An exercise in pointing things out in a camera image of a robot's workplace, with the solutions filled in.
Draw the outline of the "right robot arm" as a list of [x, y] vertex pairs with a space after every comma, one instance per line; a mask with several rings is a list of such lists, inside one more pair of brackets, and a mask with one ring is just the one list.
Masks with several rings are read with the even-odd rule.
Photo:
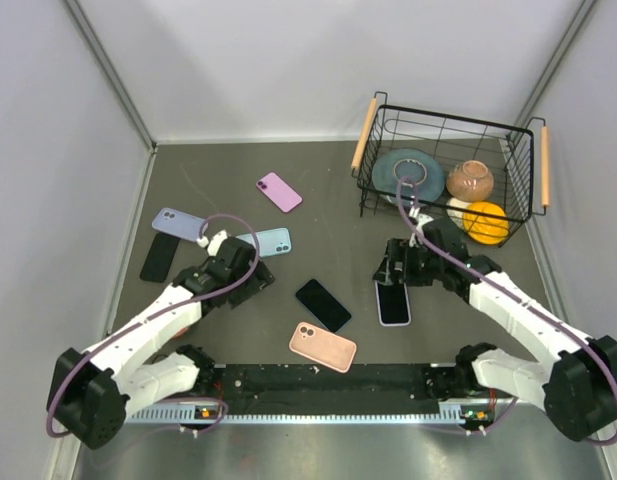
[[[488, 343], [463, 348], [454, 380], [464, 394], [505, 392], [542, 411], [566, 438], [587, 441], [617, 426], [617, 341], [594, 338], [525, 294], [501, 266], [472, 255], [448, 218], [421, 215], [409, 238], [391, 238], [373, 275], [383, 286], [440, 283], [501, 326], [531, 355], [526, 361]], [[616, 433], [607, 444], [617, 442]]]

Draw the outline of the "pink phone case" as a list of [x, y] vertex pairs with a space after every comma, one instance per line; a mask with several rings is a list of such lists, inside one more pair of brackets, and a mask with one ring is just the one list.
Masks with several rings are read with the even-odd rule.
[[289, 349], [335, 372], [347, 373], [357, 352], [355, 342], [306, 322], [300, 322]]

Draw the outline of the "dark blue phone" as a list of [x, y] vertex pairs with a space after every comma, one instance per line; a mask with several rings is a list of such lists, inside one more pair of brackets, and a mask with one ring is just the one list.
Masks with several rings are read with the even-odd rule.
[[339, 332], [352, 319], [352, 314], [316, 279], [308, 280], [295, 297], [331, 333]]

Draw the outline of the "light blue phone case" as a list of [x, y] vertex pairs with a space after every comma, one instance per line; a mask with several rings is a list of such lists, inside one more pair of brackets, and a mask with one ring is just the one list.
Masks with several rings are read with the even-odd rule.
[[290, 253], [292, 242], [287, 228], [275, 228], [256, 233], [262, 258]]

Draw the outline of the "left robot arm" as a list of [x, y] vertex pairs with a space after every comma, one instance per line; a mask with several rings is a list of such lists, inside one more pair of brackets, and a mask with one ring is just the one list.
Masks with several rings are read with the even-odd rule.
[[215, 374], [192, 349], [149, 361], [166, 343], [223, 306], [236, 308], [275, 281], [255, 247], [220, 233], [209, 256], [182, 270], [162, 293], [124, 327], [79, 352], [57, 359], [47, 400], [47, 433], [67, 435], [96, 450], [126, 419], [175, 394], [204, 396]]

